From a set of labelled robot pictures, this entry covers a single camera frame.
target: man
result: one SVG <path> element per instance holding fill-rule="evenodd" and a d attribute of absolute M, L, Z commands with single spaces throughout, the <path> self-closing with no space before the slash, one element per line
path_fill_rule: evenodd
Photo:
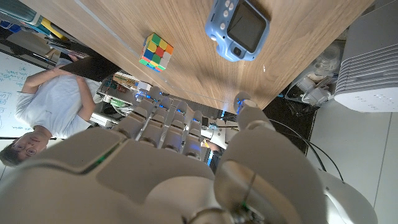
<path fill-rule="evenodd" d="M 69 55 L 73 61 L 77 58 Z M 46 148 L 50 138 L 68 138 L 87 129 L 94 112 L 100 83 L 60 69 L 71 63 L 60 58 L 58 66 L 27 77 L 17 100 L 15 117 L 33 128 L 0 152 L 6 166 L 16 166 Z"/>

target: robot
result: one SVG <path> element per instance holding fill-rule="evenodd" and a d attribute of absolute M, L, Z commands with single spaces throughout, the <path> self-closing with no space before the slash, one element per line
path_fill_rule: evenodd
<path fill-rule="evenodd" d="M 78 133 L 14 169 L 0 184 L 1 222 L 377 223 L 369 202 L 314 169 L 249 95 L 236 96 L 239 132 L 214 174 L 200 160 L 201 113 L 187 124 L 187 104 L 171 111 L 159 92 L 113 129 Z"/>

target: cable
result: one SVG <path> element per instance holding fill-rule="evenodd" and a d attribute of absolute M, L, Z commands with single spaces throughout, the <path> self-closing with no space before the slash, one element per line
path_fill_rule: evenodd
<path fill-rule="evenodd" d="M 298 136 L 296 136 L 296 135 L 294 135 L 294 134 L 289 134 L 289 133 L 281 133 L 281 134 L 286 134 L 286 135 L 288 135 L 288 136 L 293 136 L 293 137 L 295 137 L 295 138 L 299 138 L 299 139 L 301 139 L 301 140 L 303 140 L 303 141 L 305 141 L 305 142 L 307 142 L 307 143 L 309 143 L 309 144 L 315 146 L 315 147 L 316 147 L 317 149 L 319 149 L 322 153 L 324 153 L 324 155 L 327 156 L 327 158 L 329 158 L 329 160 L 330 160 L 330 161 L 333 163 L 333 165 L 336 167 L 336 170 L 337 170 L 337 172 L 338 172 L 338 175 L 340 176 L 340 179 L 341 179 L 342 181 L 344 181 L 343 176 L 341 175 L 341 172 L 340 172 L 339 168 L 337 167 L 336 163 L 333 161 L 333 159 L 331 159 L 331 157 L 330 157 L 324 150 L 322 150 L 322 149 L 319 148 L 317 145 L 315 145 L 314 143 L 310 142 L 309 140 L 307 140 L 307 139 L 305 139 L 305 138 L 301 138 L 301 137 L 298 137 Z"/>
<path fill-rule="evenodd" d="M 238 128 L 237 126 L 217 126 L 217 128 Z"/>
<path fill-rule="evenodd" d="M 335 162 L 333 161 L 333 159 L 331 159 L 331 157 L 330 157 L 324 150 L 320 149 L 320 148 L 319 148 L 318 146 L 316 146 L 314 143 L 312 143 L 312 142 L 310 142 L 310 141 L 308 141 L 308 142 L 309 142 L 311 145 L 315 146 L 317 149 L 319 149 L 322 153 L 324 153 L 325 156 L 327 156 L 327 157 L 331 160 L 331 162 L 333 163 L 333 165 L 335 165 L 335 167 L 336 167 L 336 170 L 337 170 L 337 172 L 338 172 L 338 175 L 340 176 L 341 181 L 344 181 L 343 176 L 341 175 L 341 172 L 340 172 L 340 170 L 338 169 L 338 167 L 337 167 L 337 165 L 335 164 Z"/>
<path fill-rule="evenodd" d="M 236 115 L 225 116 L 225 117 L 222 117 L 222 118 L 229 118 L 229 117 L 234 117 L 234 116 L 236 116 Z M 297 137 L 297 138 L 302 139 L 302 140 L 307 144 L 307 146 L 311 149 L 311 151 L 314 153 L 314 155 L 315 155 L 315 157 L 317 158 L 319 164 L 321 165 L 322 170 L 325 171 L 325 172 L 327 172 L 325 166 L 323 165 L 323 162 L 322 162 L 321 158 L 319 157 L 319 154 L 318 154 L 318 153 L 316 152 L 316 150 L 312 147 L 312 146 L 314 145 L 312 142 L 310 142 L 310 141 L 306 140 L 305 138 L 303 138 L 303 136 L 301 136 L 298 132 L 294 131 L 291 127 L 287 126 L 286 124 L 283 124 L 283 123 L 281 123 L 281 122 L 279 122 L 279 121 L 276 121 L 276 120 L 274 120 L 274 119 L 268 119 L 268 120 L 269 120 L 269 121 L 272 121 L 272 122 L 275 122 L 275 123 L 277 123 L 277 124 L 280 124 L 280 125 L 282 125 L 282 126 L 288 128 L 289 130 L 293 131 L 293 132 L 296 134 L 296 136 L 293 135 L 293 134 L 288 134 L 288 135 L 295 136 L 295 137 Z M 238 127 L 237 127 L 237 126 L 218 126 L 218 128 L 238 128 Z M 340 174 L 340 171 L 339 171 L 339 169 L 337 168 L 337 165 L 335 164 L 335 162 L 334 162 L 334 161 L 329 157 L 329 155 L 326 154 L 322 149 L 320 149 L 320 148 L 319 148 L 318 146 L 316 146 L 316 145 L 314 145 L 314 146 L 315 146 L 317 149 L 319 149 L 322 153 L 324 153 L 324 155 L 326 155 L 326 156 L 331 160 L 331 162 L 335 165 L 335 167 L 336 167 L 336 169 L 337 169 L 337 171 L 338 171 L 338 173 L 339 173 L 339 175 L 340 175 L 341 180 L 343 180 L 343 178 L 342 178 L 342 176 L 341 176 L 341 174 Z"/>
<path fill-rule="evenodd" d="M 298 137 L 300 137 L 300 138 L 302 138 L 302 139 L 305 139 L 305 138 L 303 138 L 303 136 L 301 136 L 299 133 L 297 133 L 296 131 L 294 131 L 291 127 L 287 126 L 286 124 L 283 124 L 283 123 L 281 123 L 281 122 L 279 122 L 279 121 L 276 121 L 276 120 L 273 120 L 273 119 L 269 119 L 269 120 L 272 121 L 272 122 L 275 122 L 275 123 L 277 123 L 277 124 L 280 124 L 280 125 L 282 125 L 282 126 L 288 128 L 288 129 L 290 129 L 290 130 L 293 131 Z M 327 171 L 326 171 L 326 168 L 325 168 L 325 166 L 323 165 L 323 162 L 322 162 L 321 158 L 319 157 L 318 153 L 316 152 L 316 150 L 315 150 L 315 149 L 312 147 L 312 145 L 309 144 L 308 142 L 305 141 L 305 143 L 309 146 L 309 148 L 310 148 L 310 149 L 312 150 L 312 152 L 315 154 L 315 157 L 317 158 L 319 164 L 321 165 L 322 170 L 325 171 L 325 172 L 327 172 Z"/>

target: floor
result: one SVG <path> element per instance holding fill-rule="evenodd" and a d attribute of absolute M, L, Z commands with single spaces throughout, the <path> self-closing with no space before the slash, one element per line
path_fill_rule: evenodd
<path fill-rule="evenodd" d="M 379 224 L 398 220 L 398 113 L 360 113 L 331 101 L 317 111 L 311 142 L 335 161 L 346 183 L 374 207 Z M 308 160 L 319 163 L 312 152 Z M 338 177 L 322 153 L 326 170 Z"/>

